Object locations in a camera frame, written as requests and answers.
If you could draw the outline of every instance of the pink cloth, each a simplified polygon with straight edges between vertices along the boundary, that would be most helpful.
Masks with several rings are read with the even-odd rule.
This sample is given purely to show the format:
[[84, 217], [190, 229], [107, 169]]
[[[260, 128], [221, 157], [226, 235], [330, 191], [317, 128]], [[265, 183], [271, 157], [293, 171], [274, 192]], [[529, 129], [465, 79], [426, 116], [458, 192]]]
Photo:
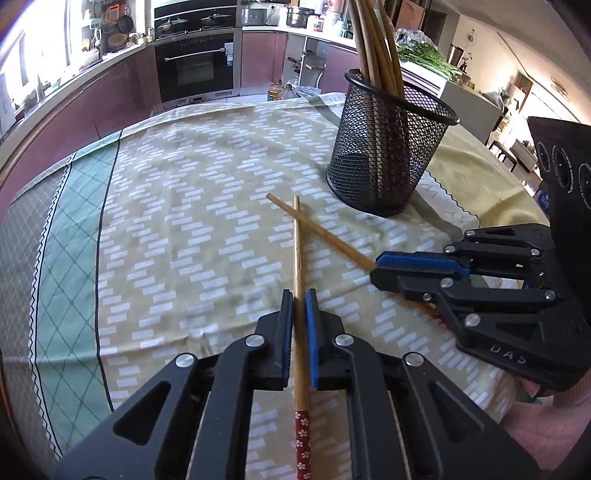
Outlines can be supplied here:
[[515, 403], [501, 426], [536, 459], [542, 470], [564, 461], [591, 420], [591, 371], [552, 405]]

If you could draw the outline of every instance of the chopstick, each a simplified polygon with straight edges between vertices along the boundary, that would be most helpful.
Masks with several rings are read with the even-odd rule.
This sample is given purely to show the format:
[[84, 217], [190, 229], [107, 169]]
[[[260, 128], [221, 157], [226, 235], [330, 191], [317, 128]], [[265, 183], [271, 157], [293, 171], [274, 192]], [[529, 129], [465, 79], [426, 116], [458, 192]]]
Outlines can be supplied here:
[[351, 20], [364, 81], [404, 98], [404, 82], [394, 41], [394, 26], [378, 2], [380, 20], [369, 0], [350, 1]]
[[[300, 211], [300, 198], [294, 195], [294, 211]], [[294, 335], [293, 361], [294, 369], [294, 409], [295, 409], [295, 455], [296, 465], [303, 464], [304, 468], [297, 469], [297, 479], [310, 479], [310, 405], [308, 399], [308, 333], [306, 326], [306, 312], [304, 309], [304, 272], [302, 261], [301, 226], [294, 218]]]
[[[371, 260], [369, 257], [366, 257], [362, 253], [358, 252], [352, 246], [343, 242], [339, 237], [337, 237], [336, 235], [333, 235], [328, 230], [325, 230], [324, 228], [322, 228], [320, 225], [315, 223], [313, 220], [309, 219], [303, 213], [291, 208], [288, 204], [282, 202], [280, 199], [278, 199], [272, 193], [267, 193], [267, 198], [270, 201], [272, 201], [275, 205], [277, 205], [285, 213], [289, 214], [294, 219], [297, 219], [303, 227], [308, 229], [310, 232], [318, 235], [322, 240], [324, 240], [327, 244], [329, 244], [335, 250], [339, 251], [344, 256], [346, 256], [348, 259], [350, 259], [353, 262], [355, 262], [356, 264], [358, 264], [358, 266], [363, 268], [367, 273], [370, 273], [376, 267], [375, 262], [373, 260]], [[435, 313], [433, 308], [431, 308], [429, 306], [429, 304], [427, 304], [427, 303], [423, 303], [420, 301], [411, 301], [411, 300], [405, 300], [405, 301], [409, 305], [412, 305], [413, 307], [418, 308], [421, 311], [421, 313], [423, 313], [425, 315], [428, 315], [432, 318], [435, 318], [437, 316], [437, 314]]]

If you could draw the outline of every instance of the tablecloth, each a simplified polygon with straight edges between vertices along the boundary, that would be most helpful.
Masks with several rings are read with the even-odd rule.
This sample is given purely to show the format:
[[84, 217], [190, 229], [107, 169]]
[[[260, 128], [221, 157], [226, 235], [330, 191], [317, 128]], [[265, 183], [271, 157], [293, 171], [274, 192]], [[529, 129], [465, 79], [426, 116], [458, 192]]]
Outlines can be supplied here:
[[[58, 459], [168, 361], [219, 353], [292, 285], [291, 218], [306, 213], [366, 255], [440, 252], [463, 231], [546, 218], [464, 128], [449, 128], [406, 210], [358, 212], [324, 178], [345, 96], [188, 106], [64, 159], [27, 185], [0, 228], [0, 348], [34, 460]], [[500, 420], [514, 379], [323, 241], [304, 238], [306, 286], [377, 351], [418, 351]], [[482, 286], [515, 287], [480, 279]], [[293, 389], [256, 392], [248, 479], [295, 478]], [[350, 478], [343, 392], [311, 393], [315, 478]]]

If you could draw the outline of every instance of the plastic bottle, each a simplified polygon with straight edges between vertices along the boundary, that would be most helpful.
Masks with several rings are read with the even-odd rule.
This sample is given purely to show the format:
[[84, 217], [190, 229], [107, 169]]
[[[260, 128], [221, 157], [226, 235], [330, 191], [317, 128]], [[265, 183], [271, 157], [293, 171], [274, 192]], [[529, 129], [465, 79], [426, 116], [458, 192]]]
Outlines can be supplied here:
[[273, 80], [271, 82], [271, 88], [267, 92], [267, 102], [279, 100], [279, 97], [283, 93], [283, 87], [281, 86], [281, 79]]

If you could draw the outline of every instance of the black mesh pen holder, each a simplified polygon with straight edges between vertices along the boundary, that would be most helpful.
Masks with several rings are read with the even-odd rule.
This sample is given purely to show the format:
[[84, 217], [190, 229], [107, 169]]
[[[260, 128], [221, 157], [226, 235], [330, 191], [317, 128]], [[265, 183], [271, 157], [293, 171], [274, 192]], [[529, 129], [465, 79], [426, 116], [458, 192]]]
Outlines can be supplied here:
[[456, 113], [404, 83], [405, 100], [348, 70], [349, 90], [326, 180], [347, 205], [378, 216], [402, 212]]

